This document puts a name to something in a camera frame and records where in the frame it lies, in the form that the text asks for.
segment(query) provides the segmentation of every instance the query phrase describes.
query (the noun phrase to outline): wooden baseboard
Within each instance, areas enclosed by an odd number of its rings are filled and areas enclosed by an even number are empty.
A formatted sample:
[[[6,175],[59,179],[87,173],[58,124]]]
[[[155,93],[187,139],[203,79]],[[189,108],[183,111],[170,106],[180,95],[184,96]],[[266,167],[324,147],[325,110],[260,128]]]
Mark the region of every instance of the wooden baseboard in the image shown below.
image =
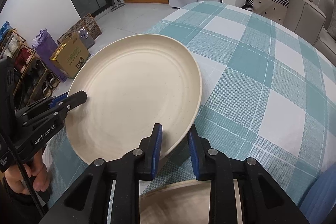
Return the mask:
[[[125,3],[161,3],[169,4],[168,0],[124,0]]]

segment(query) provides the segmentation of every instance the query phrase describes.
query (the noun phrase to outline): tablecloth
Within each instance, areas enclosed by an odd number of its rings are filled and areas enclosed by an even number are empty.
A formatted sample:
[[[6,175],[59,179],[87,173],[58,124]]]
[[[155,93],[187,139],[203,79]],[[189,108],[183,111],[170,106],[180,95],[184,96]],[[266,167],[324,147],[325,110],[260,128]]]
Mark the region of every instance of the tablecloth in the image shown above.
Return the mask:
[[[256,158],[296,204],[336,161],[336,68],[301,37],[214,1],[188,4],[147,33],[180,41],[197,60],[203,93],[194,123],[213,148]],[[87,165],[64,130],[49,142],[44,161],[52,206]],[[143,191],[194,178],[183,140]]]

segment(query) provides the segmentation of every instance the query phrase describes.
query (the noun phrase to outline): cat face logo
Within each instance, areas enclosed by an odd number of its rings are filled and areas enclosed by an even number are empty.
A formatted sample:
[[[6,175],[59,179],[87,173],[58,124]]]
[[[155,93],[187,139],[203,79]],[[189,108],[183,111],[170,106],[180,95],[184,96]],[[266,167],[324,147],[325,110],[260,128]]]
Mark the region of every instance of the cat face logo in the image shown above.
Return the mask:
[[[79,57],[79,62],[78,64],[76,64],[76,68],[80,69],[84,64],[84,58],[83,57]]]

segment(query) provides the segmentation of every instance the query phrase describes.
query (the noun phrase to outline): shoe rack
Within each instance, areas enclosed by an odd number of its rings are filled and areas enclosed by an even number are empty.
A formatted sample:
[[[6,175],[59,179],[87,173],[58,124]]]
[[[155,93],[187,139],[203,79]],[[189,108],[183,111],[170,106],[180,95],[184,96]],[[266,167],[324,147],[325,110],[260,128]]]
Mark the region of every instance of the shoe rack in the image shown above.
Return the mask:
[[[10,39],[13,36],[18,38],[18,44],[15,47],[10,45]],[[40,60],[36,51],[26,44],[26,40],[18,34],[16,29],[9,30],[0,45],[0,58],[5,56],[10,56],[14,60],[15,68],[19,72],[14,77],[16,86],[13,97],[16,109],[44,97],[50,97],[60,83],[56,75]]]

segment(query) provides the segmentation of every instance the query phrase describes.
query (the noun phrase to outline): gray sofa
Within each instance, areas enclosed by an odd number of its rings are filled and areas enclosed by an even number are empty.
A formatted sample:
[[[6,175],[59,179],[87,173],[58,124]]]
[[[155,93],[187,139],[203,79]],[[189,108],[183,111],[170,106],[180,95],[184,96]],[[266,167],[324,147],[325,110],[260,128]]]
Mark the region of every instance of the gray sofa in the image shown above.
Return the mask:
[[[312,44],[336,66],[336,41],[326,31],[333,10],[331,0],[290,0],[283,26]]]

